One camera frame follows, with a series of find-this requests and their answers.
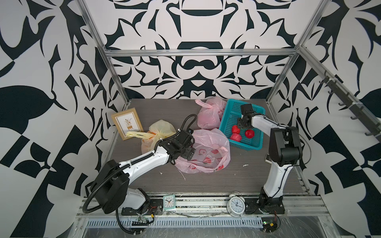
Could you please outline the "round red apple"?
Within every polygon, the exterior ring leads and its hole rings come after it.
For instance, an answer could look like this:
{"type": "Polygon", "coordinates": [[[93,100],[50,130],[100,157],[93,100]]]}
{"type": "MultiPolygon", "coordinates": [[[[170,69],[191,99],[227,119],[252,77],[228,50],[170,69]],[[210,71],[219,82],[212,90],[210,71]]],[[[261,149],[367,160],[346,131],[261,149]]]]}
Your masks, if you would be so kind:
{"type": "Polygon", "coordinates": [[[245,137],[248,139],[252,139],[253,137],[255,137],[255,132],[253,130],[246,130],[245,137]]]}

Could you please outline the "teal plastic basket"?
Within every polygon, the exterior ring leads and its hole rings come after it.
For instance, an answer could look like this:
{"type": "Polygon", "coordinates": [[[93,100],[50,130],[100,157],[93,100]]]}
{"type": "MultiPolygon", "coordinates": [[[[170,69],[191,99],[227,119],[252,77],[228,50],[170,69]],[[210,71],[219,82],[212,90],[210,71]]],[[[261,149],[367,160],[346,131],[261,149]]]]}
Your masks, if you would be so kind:
{"type": "Polygon", "coordinates": [[[261,150],[264,133],[257,128],[243,128],[239,124],[242,118],[241,106],[245,101],[229,99],[227,101],[219,130],[228,138],[232,146],[250,150],[261,150]]]}

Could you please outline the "large pink plastic bag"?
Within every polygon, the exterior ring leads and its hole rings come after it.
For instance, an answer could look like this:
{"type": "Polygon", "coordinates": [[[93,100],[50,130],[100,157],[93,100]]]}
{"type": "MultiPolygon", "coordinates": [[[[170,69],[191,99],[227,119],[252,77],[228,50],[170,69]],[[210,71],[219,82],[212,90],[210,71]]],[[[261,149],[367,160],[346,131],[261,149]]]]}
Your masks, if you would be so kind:
{"type": "Polygon", "coordinates": [[[190,160],[179,157],[175,166],[187,174],[214,173],[226,168],[231,162],[229,139],[219,130],[193,132],[195,153],[190,160]]]}

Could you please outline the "small pink plastic bag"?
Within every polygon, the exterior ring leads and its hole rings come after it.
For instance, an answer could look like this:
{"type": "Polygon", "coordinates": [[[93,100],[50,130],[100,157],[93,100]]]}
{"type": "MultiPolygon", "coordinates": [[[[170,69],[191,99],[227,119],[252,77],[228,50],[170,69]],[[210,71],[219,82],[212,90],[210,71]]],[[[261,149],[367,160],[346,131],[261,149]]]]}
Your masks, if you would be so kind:
{"type": "Polygon", "coordinates": [[[212,97],[202,102],[199,99],[195,103],[201,106],[197,115],[197,125],[203,130],[219,128],[227,102],[219,97],[212,97]]]}

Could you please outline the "red textured fruit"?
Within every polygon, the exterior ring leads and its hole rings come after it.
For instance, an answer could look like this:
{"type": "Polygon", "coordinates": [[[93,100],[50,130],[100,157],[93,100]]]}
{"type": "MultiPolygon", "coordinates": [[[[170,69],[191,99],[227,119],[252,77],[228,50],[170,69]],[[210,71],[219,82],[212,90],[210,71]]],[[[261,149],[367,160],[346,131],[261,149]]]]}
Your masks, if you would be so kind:
{"type": "Polygon", "coordinates": [[[236,142],[241,142],[242,137],[238,133],[232,133],[232,135],[230,136],[230,140],[236,141],[236,142]]]}

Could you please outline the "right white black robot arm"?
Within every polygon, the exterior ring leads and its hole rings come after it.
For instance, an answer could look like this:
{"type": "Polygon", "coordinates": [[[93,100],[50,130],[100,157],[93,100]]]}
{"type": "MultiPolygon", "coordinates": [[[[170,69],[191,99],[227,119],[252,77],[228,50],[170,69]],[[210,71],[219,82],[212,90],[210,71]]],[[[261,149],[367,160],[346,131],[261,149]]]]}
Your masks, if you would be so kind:
{"type": "Polygon", "coordinates": [[[251,104],[241,105],[241,117],[237,119],[240,129],[258,129],[269,136],[268,155],[271,168],[268,179],[261,190],[258,210],[269,212],[280,207],[283,190],[291,170],[302,159],[302,147],[299,131],[270,120],[266,115],[256,113],[251,104]]]}

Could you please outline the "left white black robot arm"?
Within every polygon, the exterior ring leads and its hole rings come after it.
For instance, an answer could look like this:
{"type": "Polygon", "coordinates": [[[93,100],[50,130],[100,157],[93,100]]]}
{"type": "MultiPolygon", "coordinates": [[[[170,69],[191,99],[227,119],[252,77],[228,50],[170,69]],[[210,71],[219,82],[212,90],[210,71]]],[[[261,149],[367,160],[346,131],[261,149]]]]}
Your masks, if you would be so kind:
{"type": "Polygon", "coordinates": [[[179,157],[191,159],[195,153],[193,130],[180,130],[173,136],[159,140],[155,148],[139,157],[123,161],[108,161],[90,188],[82,212],[92,213],[101,209],[105,214],[119,208],[130,208],[138,214],[149,210],[150,198],[143,189],[132,189],[130,184],[152,169],[170,163],[179,157]]]}

